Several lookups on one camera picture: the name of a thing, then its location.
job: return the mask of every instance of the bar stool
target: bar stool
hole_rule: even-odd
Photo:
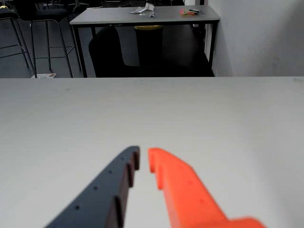
[[[10,48],[10,47],[12,48],[12,47],[15,47],[15,46],[19,46],[21,48],[21,52],[19,52],[19,53],[6,55],[6,56],[1,56],[0,58],[5,58],[5,57],[16,56],[16,55],[21,55],[22,54],[27,67],[29,67],[29,64],[28,64],[28,60],[29,60],[29,63],[31,65],[31,69],[33,70],[34,69],[33,63],[30,59],[29,51],[28,51],[27,45],[24,41],[24,37],[23,37],[22,31],[21,31],[21,28],[20,28],[20,25],[19,25],[19,22],[18,22],[18,15],[15,12],[11,11],[10,9],[7,9],[7,8],[0,9],[0,20],[10,20],[11,21],[12,27],[14,29],[14,32],[16,34],[17,41],[18,41],[18,44],[6,46],[6,47],[0,47],[0,49]],[[20,36],[17,32],[15,23],[17,24]]]
[[[41,9],[36,9],[35,3],[33,0],[28,0],[28,1],[24,1],[24,0],[14,0],[15,2],[15,6],[16,9],[18,11],[19,16],[21,17],[21,19],[23,20],[29,20],[30,21],[30,30],[31,30],[31,42],[32,42],[32,55],[33,55],[33,60],[34,60],[34,75],[35,77],[37,77],[37,67],[36,67],[36,59],[48,59],[48,65],[49,65],[49,69],[51,70],[51,59],[52,58],[66,58],[66,63],[68,66],[68,70],[70,73],[70,76],[73,77],[72,74],[72,70],[71,70],[71,65],[68,59],[68,54],[75,48],[76,50],[76,55],[77,55],[77,61],[78,61],[78,65],[79,65],[79,69],[80,68],[80,62],[79,62],[79,56],[78,56],[78,51],[77,51],[77,47],[75,44],[75,38],[71,29],[71,34],[72,34],[72,38],[73,38],[73,42],[74,42],[74,46],[66,46],[65,45],[65,41],[63,38],[63,34],[62,34],[62,30],[61,30],[61,26],[60,26],[60,21],[65,18],[68,17],[69,12],[66,9],[45,9],[45,10],[41,10]],[[48,22],[52,21],[54,23],[56,23],[58,25],[58,29],[60,32],[60,36],[61,36],[61,42],[62,42],[62,46],[61,48],[63,48],[64,54],[65,56],[63,57],[51,57],[50,56],[50,49],[51,48],[60,48],[58,46],[52,47],[49,45],[49,36],[48,36]],[[35,57],[35,47],[34,47],[34,36],[33,36],[33,23],[34,22],[45,22],[46,25],[46,30],[47,30],[47,53],[48,53],[48,57]]]

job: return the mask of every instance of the stool leg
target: stool leg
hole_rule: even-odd
[[[31,65],[32,73],[34,73],[34,66],[33,66],[32,60],[31,60],[30,55],[29,55],[28,46],[27,46],[27,44],[26,44],[26,42],[25,42],[25,40],[24,40],[24,36],[23,36],[22,30],[21,30],[21,28],[20,28],[20,24],[19,24],[19,22],[18,22],[18,19],[15,19],[15,21],[16,21],[16,24],[17,24],[18,29],[19,29],[19,32],[20,32],[20,36],[21,36],[21,39],[22,39],[22,42],[23,42],[23,46],[24,46],[24,48],[25,48],[25,52],[27,53],[28,60],[29,60],[29,63],[30,63],[30,65]]]
[[[23,54],[25,63],[26,63],[26,65],[27,65],[27,67],[28,67],[29,64],[28,64],[27,58],[25,57],[24,49],[23,49],[23,46],[22,46],[22,44],[21,44],[21,41],[20,41],[18,32],[17,32],[16,27],[15,27],[15,24],[14,24],[14,21],[13,21],[13,19],[10,19],[10,21],[11,21],[11,24],[12,24],[12,26],[13,26],[13,28],[14,28],[14,32],[15,32],[15,34],[16,34],[16,37],[17,37],[17,40],[18,40],[18,44],[19,44],[19,46],[20,46],[20,48],[21,48],[21,51],[22,51],[22,54]]]
[[[33,36],[33,21],[30,22],[30,37],[32,41],[32,52],[33,52],[33,62],[34,62],[34,75],[37,78],[37,68],[36,68],[36,57],[35,57],[35,47],[34,47],[34,36]]]
[[[72,74],[72,70],[71,70],[71,65],[70,65],[70,61],[68,60],[68,55],[67,55],[67,49],[66,49],[66,45],[65,45],[65,40],[63,38],[63,34],[62,34],[62,30],[61,30],[61,26],[58,22],[56,22],[58,24],[58,28],[59,28],[59,31],[60,31],[60,35],[61,35],[61,42],[62,42],[62,46],[63,46],[63,51],[65,53],[65,56],[66,56],[66,62],[67,62],[67,66],[68,66],[68,70],[70,72],[70,76],[73,77],[73,74]]]
[[[50,54],[50,48],[49,48],[49,36],[48,36],[48,23],[47,23],[47,21],[46,21],[46,29],[47,29],[47,54],[48,54],[48,68],[50,69],[50,70],[52,70],[51,69],[51,54]]]
[[[79,55],[78,55],[78,49],[77,49],[77,45],[75,42],[75,37],[74,37],[74,33],[72,30],[72,26],[70,25],[70,23],[68,22],[70,30],[71,30],[71,34],[72,34],[72,38],[73,38],[73,43],[74,43],[74,47],[75,47],[75,51],[76,51],[76,56],[77,56],[77,62],[78,62],[78,66],[79,66],[79,70],[81,71],[81,65],[80,65],[80,60],[79,60]]]

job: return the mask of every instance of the red object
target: red object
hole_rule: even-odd
[[[183,160],[160,148],[150,148],[148,153],[172,228],[264,228],[253,218],[228,219]]]

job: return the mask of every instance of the white table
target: white table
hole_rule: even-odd
[[[229,218],[302,226],[304,80],[0,79],[0,227],[42,228],[141,147],[126,228],[168,228],[147,149],[188,162]]]
[[[201,13],[196,16],[182,16],[179,14],[181,9],[197,9]],[[83,76],[87,77],[86,65],[83,57],[79,28],[90,27],[93,36],[95,34],[95,27],[106,26],[139,26],[139,25],[191,25],[199,24],[202,28],[205,24],[212,24],[212,37],[210,44],[209,65],[212,68],[215,37],[218,22],[220,17],[209,6],[158,6],[154,8],[155,18],[150,18],[149,13],[145,15],[130,14],[136,10],[136,7],[118,7],[118,8],[90,8],[78,15],[72,21],[72,25],[76,45],[79,53],[80,64]]]

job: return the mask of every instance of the small object on table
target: small object on table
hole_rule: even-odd
[[[181,9],[180,14],[183,16],[194,16],[200,13],[197,9]]]

